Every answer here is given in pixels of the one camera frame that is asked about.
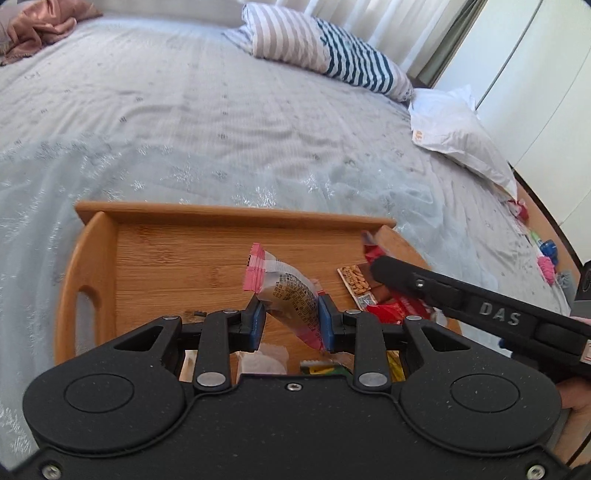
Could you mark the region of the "person's right hand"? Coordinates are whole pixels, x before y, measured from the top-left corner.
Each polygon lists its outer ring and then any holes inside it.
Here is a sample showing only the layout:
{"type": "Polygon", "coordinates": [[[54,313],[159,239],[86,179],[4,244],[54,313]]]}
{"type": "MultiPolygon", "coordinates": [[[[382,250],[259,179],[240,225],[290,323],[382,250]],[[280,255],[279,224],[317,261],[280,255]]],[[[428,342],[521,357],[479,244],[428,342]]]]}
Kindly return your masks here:
{"type": "Polygon", "coordinates": [[[558,438],[554,453],[572,467],[590,461],[590,382],[572,378],[557,385],[562,408],[570,414],[558,438]]]}

